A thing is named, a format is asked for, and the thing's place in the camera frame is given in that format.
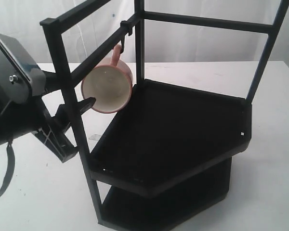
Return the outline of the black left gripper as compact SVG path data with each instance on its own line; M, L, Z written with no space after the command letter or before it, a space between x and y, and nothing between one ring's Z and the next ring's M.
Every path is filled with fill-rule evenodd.
M55 72L48 72L45 70L42 70L42 72L44 73L46 80L42 93L52 93L61 89L59 79ZM80 114L84 114L89 109L92 109L95 102L96 99L94 97L89 97L80 101ZM38 110L39 126L31 133L52 151L62 163L73 158L77 154L78 148L75 147L59 129L41 98L38 98L35 101L35 107Z

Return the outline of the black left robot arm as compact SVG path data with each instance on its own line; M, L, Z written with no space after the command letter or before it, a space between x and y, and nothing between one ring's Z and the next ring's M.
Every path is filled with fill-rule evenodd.
M32 133L64 163L79 151L65 135L70 127L66 104L60 104L51 116L41 96L17 104L8 99L0 86L0 145Z

